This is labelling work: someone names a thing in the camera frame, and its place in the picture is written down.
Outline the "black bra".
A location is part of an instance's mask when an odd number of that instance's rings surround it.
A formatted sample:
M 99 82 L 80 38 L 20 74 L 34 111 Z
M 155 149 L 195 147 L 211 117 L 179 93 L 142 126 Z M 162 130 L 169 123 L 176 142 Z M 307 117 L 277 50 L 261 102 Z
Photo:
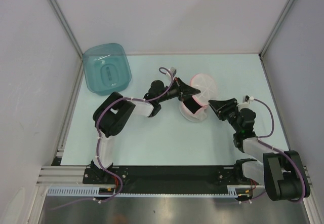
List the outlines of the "black bra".
M 183 101 L 184 106 L 192 113 L 195 114 L 202 106 L 197 103 L 192 97 Z

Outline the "pink mesh laundry bag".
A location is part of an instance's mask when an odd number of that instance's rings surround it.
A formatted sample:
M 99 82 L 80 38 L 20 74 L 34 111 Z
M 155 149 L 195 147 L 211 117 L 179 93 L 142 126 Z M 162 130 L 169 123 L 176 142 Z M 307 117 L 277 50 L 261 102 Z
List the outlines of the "pink mesh laundry bag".
M 215 80 L 208 74 L 198 73 L 190 81 L 190 86 L 200 90 L 200 93 L 191 96 L 202 108 L 195 114 L 192 114 L 183 104 L 180 103 L 179 109 L 184 118 L 191 122 L 201 122 L 207 118 L 207 108 L 209 100 L 216 100 L 217 86 Z

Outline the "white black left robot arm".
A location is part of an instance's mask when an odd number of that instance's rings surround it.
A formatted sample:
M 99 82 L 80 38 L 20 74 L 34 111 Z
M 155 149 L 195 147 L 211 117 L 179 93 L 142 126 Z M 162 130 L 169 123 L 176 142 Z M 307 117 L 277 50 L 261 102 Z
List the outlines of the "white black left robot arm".
M 173 98 L 184 102 L 199 93 L 199 89 L 184 83 L 178 77 L 171 79 L 167 87 L 160 80 L 153 81 L 142 99 L 123 97 L 120 93 L 113 92 L 93 114 L 95 127 L 99 134 L 96 154 L 90 164 L 94 177 L 100 183 L 109 182 L 112 176 L 116 178 L 116 175 L 109 169 L 112 166 L 109 154 L 113 138 L 122 131 L 132 114 L 137 113 L 151 118 L 161 110 L 161 102 Z

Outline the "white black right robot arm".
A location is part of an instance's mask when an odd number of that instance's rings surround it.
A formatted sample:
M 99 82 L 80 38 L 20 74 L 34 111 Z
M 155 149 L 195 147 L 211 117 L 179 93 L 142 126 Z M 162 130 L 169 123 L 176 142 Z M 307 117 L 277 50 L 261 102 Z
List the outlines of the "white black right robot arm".
M 249 108 L 253 97 L 246 96 L 243 103 L 235 98 L 209 100 L 218 119 L 227 121 L 235 130 L 233 143 L 242 153 L 252 156 L 252 161 L 241 162 L 234 170 L 234 180 L 245 184 L 250 179 L 265 187 L 272 201 L 301 202 L 310 196 L 310 185 L 297 151 L 282 151 L 265 143 L 265 136 L 254 131 L 256 113 Z

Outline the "teal plastic tub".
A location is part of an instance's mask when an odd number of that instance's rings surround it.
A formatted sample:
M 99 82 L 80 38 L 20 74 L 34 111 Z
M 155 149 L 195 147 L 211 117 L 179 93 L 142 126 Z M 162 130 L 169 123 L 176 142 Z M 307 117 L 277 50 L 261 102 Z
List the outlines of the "teal plastic tub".
M 124 48 L 117 43 L 102 44 L 83 53 L 87 88 L 100 96 L 125 90 L 132 74 Z

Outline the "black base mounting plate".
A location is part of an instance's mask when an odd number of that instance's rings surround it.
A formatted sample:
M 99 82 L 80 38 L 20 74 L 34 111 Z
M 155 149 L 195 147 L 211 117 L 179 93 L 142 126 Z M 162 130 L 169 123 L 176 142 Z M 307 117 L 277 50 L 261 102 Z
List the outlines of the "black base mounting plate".
M 240 188 L 255 193 L 260 186 L 255 180 L 245 178 L 237 165 L 227 166 L 110 166 L 116 175 L 99 179 L 90 164 L 83 176 L 84 184 L 108 185 L 117 191 L 143 191 L 145 193 L 207 194 L 226 187 Z

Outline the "aluminium right corner post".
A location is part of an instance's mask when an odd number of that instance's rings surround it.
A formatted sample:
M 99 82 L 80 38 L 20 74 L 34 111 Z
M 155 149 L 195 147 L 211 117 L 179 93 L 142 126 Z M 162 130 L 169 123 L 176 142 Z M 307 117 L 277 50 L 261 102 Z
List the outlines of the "aluminium right corner post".
M 270 45 L 272 44 L 273 40 L 275 39 L 277 33 L 279 32 L 282 24 L 284 23 L 288 13 L 290 12 L 290 10 L 292 9 L 294 3 L 296 0 L 287 0 L 287 2 L 285 3 L 278 19 L 276 20 L 274 27 L 272 28 L 268 38 L 266 39 L 262 49 L 260 50 L 259 53 L 259 58 L 262 60 L 265 56 L 265 54 L 267 53 Z

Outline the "aluminium corner post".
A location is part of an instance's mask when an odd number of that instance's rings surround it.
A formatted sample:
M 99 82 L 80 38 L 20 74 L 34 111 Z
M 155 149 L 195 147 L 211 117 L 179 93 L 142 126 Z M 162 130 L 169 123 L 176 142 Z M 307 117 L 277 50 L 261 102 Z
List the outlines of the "aluminium corner post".
M 287 0 L 287 2 L 285 3 L 278 19 L 276 20 L 274 27 L 272 28 L 268 38 L 266 39 L 262 49 L 260 50 L 259 53 L 259 58 L 262 60 L 265 56 L 265 54 L 267 53 L 270 45 L 272 44 L 273 40 L 275 39 L 277 33 L 279 32 L 282 24 L 284 23 L 288 13 L 290 12 L 290 10 L 292 9 L 294 3 L 296 0 Z
M 78 54 L 78 56 L 80 58 L 83 57 L 83 52 L 80 48 L 80 45 L 77 42 L 77 39 L 75 38 L 75 35 L 73 34 L 73 31 L 70 27 L 70 25 L 68 24 L 68 21 L 58 3 L 57 0 L 47 0 L 50 7 L 52 8 L 55 16 L 57 17 L 60 25 L 62 26 L 64 32 L 66 33 L 66 35 L 68 36 L 68 39 L 70 40 L 74 50 L 76 51 L 76 53 Z

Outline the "aluminium front frame rail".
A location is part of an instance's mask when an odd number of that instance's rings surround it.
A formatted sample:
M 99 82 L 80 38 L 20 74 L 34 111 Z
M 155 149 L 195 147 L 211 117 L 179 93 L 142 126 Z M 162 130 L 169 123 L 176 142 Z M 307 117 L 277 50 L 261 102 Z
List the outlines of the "aluminium front frame rail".
M 50 184 L 50 185 L 93 185 L 109 187 L 106 185 L 98 184 L 84 184 L 83 176 L 86 167 L 60 167 L 51 166 L 43 167 L 40 171 L 37 182 L 39 184 Z

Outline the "aluminium left corner post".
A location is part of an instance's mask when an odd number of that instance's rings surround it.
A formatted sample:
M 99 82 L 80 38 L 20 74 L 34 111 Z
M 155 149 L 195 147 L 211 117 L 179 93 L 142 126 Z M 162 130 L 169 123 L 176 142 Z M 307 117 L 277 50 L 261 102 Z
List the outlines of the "aluminium left corner post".
M 68 36 L 68 39 L 70 40 L 74 50 L 76 51 L 76 53 L 78 54 L 78 56 L 80 58 L 83 57 L 83 52 L 80 48 L 80 45 L 77 42 L 77 39 L 75 38 L 75 35 L 73 34 L 73 31 L 70 27 L 70 25 L 68 24 L 68 21 L 58 3 L 57 0 L 47 0 L 50 7 L 52 8 L 55 16 L 57 17 L 60 25 L 62 26 L 64 32 L 66 33 L 66 35 Z

